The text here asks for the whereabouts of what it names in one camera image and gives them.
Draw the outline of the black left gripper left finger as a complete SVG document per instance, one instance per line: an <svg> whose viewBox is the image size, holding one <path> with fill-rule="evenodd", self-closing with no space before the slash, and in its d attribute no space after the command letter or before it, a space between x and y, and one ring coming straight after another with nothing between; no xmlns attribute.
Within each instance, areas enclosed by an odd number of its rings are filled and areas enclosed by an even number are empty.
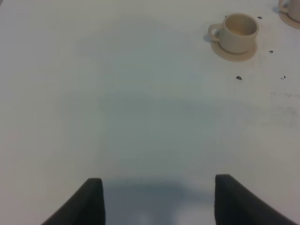
<svg viewBox="0 0 300 225"><path fill-rule="evenodd" d="M103 183L87 179L44 225L104 225L106 222Z"/></svg>

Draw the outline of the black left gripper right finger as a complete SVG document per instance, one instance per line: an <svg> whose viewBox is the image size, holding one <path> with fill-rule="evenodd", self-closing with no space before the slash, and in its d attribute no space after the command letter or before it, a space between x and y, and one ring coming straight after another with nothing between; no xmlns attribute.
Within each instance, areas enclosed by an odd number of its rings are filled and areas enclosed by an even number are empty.
<svg viewBox="0 0 300 225"><path fill-rule="evenodd" d="M229 174L215 176L214 217L217 225L294 225Z"/></svg>

